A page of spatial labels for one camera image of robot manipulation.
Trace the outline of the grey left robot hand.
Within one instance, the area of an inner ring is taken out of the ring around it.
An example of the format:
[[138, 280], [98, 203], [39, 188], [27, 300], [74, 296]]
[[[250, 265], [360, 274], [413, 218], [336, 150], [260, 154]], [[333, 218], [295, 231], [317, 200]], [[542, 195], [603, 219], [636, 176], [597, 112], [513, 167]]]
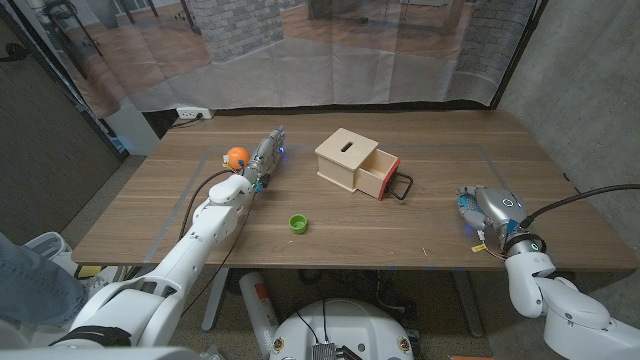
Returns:
[[274, 129], [257, 146], [241, 174], [260, 192], [268, 185], [271, 174], [284, 154], [284, 128]]

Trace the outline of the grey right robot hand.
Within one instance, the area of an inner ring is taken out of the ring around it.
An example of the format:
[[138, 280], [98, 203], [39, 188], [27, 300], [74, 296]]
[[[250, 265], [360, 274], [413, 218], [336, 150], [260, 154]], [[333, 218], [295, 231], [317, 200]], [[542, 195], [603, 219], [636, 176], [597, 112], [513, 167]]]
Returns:
[[547, 251], [546, 242], [521, 223], [527, 211], [521, 199], [506, 189], [469, 185], [457, 189], [457, 206], [465, 222], [474, 230], [492, 230], [500, 253], [508, 258], [520, 253]]

